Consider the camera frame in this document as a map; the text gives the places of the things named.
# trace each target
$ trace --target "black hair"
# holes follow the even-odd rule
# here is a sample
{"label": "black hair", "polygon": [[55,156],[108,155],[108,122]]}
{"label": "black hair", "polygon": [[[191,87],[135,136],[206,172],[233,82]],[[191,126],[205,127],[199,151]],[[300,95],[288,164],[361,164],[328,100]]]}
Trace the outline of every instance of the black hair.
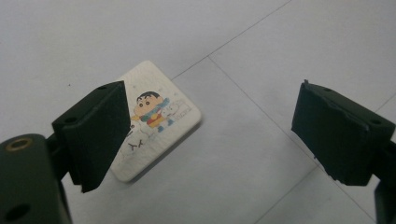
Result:
{"label": "black hair", "polygon": [[141,94],[139,97],[137,97],[136,101],[138,101],[139,99],[142,100],[144,97],[148,97],[148,96],[154,96],[155,98],[160,97],[160,94],[158,94],[155,91],[146,91],[145,93]]}

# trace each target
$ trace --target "cartoon character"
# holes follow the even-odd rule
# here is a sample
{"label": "cartoon character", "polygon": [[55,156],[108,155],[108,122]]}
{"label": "cartoon character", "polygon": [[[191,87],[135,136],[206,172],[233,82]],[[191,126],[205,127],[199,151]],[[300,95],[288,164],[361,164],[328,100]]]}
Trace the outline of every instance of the cartoon character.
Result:
{"label": "cartoon character", "polygon": [[149,135],[141,131],[140,123],[136,120],[131,120],[131,130],[120,147],[121,155],[123,158],[132,155],[138,148],[145,145],[148,140]]}
{"label": "cartoon character", "polygon": [[170,104],[169,106],[163,108],[161,111],[161,116],[165,118],[163,122],[161,122],[161,127],[171,126],[174,123],[174,115],[178,111],[178,105],[175,103]]}
{"label": "cartoon character", "polygon": [[161,111],[168,104],[168,98],[163,99],[157,92],[147,91],[137,97],[132,120],[142,120],[150,128],[158,127],[158,132],[160,133],[163,131],[163,126],[160,124],[165,120],[161,115]]}

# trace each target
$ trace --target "cartoon boy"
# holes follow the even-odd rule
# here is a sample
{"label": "cartoon boy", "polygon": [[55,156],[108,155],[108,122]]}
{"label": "cartoon boy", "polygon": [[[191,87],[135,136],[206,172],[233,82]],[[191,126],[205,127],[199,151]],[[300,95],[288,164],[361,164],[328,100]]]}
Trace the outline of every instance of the cartoon boy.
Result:
{"label": "cartoon boy", "polygon": [[[157,92],[147,91],[137,97],[132,120],[140,119],[146,122],[150,128],[155,128],[166,120],[166,118],[161,115],[161,111],[168,104],[168,98],[163,99]],[[163,127],[158,127],[158,131],[163,131]]]}

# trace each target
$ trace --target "rectangular card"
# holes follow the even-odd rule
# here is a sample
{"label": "rectangular card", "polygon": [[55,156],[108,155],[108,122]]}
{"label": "rectangular card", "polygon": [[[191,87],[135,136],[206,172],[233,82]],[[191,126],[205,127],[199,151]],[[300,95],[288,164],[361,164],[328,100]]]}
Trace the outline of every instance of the rectangular card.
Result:
{"label": "rectangular card", "polygon": [[118,79],[125,83],[131,130],[110,169],[130,181],[201,120],[200,110],[150,61]]}

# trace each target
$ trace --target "white tile floor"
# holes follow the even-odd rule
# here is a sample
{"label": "white tile floor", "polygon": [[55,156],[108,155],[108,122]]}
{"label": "white tile floor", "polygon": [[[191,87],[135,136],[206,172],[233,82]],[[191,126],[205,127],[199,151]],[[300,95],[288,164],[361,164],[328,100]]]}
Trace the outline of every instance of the white tile floor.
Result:
{"label": "white tile floor", "polygon": [[332,181],[290,125],[306,78],[396,122],[395,1],[4,1],[0,30],[0,139],[144,60],[204,114],[135,183],[67,176],[75,223],[375,223],[378,180]]}

